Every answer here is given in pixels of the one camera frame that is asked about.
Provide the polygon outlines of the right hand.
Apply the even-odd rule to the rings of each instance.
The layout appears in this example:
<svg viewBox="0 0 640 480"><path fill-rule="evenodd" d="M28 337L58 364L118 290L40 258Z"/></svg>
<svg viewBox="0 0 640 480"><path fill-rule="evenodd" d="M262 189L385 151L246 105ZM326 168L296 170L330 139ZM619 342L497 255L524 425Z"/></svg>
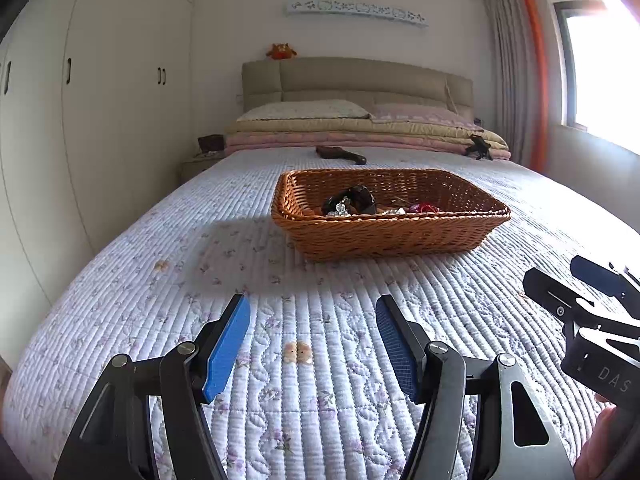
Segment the right hand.
<svg viewBox="0 0 640 480"><path fill-rule="evenodd" d="M574 463L576 479L639 478L639 414L596 394L606 404Z"/></svg>

